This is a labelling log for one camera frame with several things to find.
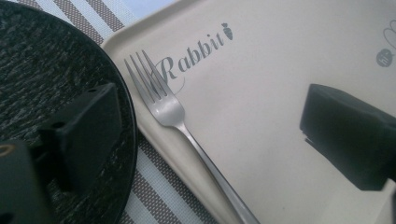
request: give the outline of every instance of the striped placemat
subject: striped placemat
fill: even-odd
[[[67,21],[98,45],[140,19],[121,0],[8,1],[38,8]],[[121,224],[216,223],[142,135],[138,148],[134,184]]]

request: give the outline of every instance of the white tray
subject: white tray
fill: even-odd
[[[376,60],[382,49],[396,52],[395,10],[391,0],[184,0],[102,47],[124,75],[139,129],[217,221],[236,219],[189,143],[157,123],[128,75],[124,59],[141,49],[172,72],[187,126],[261,223],[391,223],[394,183],[358,190],[304,141],[299,122],[311,83],[396,116],[396,65]]]

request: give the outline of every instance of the fork handle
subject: fork handle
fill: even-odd
[[[245,203],[242,201],[242,199],[235,192],[233,187],[231,187],[231,185],[228,183],[228,181],[225,179],[225,177],[221,174],[221,172],[216,167],[216,165],[213,163],[213,161],[210,160],[210,158],[207,156],[207,154],[204,152],[204,150],[201,148],[201,146],[198,144],[198,142],[195,140],[195,138],[189,132],[186,125],[184,123],[182,123],[182,124],[178,125],[177,128],[184,135],[186,135],[186,137],[190,140],[192,145],[195,147],[195,149],[197,150],[197,152],[201,158],[201,161],[205,164],[206,168],[213,175],[213,177],[215,178],[222,193],[225,195],[225,197],[228,199],[230,204],[233,206],[234,211],[236,212],[236,214],[238,215],[238,217],[240,219],[239,221],[241,221],[241,223],[260,224],[259,220],[257,220],[257,218],[255,218],[254,215],[250,212],[248,207],[245,205]]]

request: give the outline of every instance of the silver fork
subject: silver fork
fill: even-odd
[[[186,135],[186,137],[190,140],[192,145],[197,150],[207,170],[213,175],[214,179],[217,181],[219,188],[229,200],[230,204],[233,206],[234,211],[240,218],[239,221],[241,221],[241,223],[260,223],[257,218],[255,218],[254,215],[250,212],[250,210],[242,201],[242,199],[238,196],[238,194],[236,194],[235,190],[233,190],[231,185],[227,182],[227,180],[221,174],[213,161],[209,159],[204,150],[200,147],[197,141],[192,137],[191,133],[187,130],[186,125],[184,124],[183,106],[169,89],[169,87],[166,85],[163,77],[160,75],[145,51],[143,51],[143,54],[148,62],[150,70],[154,73],[156,77],[155,79],[151,76],[150,71],[147,69],[145,63],[143,63],[138,53],[136,53],[137,58],[139,59],[146,75],[142,73],[132,55],[130,55],[130,57],[132,62],[134,63],[134,67],[136,68],[137,73],[143,80],[147,91],[145,91],[143,86],[140,84],[128,62],[126,60],[124,61],[132,77],[132,80],[137,87],[137,90],[139,91],[143,101],[148,107],[148,110],[151,112],[154,118],[161,123],[161,125],[177,128]]]

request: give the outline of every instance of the table surface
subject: table surface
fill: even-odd
[[[173,0],[8,0],[46,11],[77,27],[98,45],[122,27]],[[144,136],[139,137],[134,184],[121,224],[216,223]]]

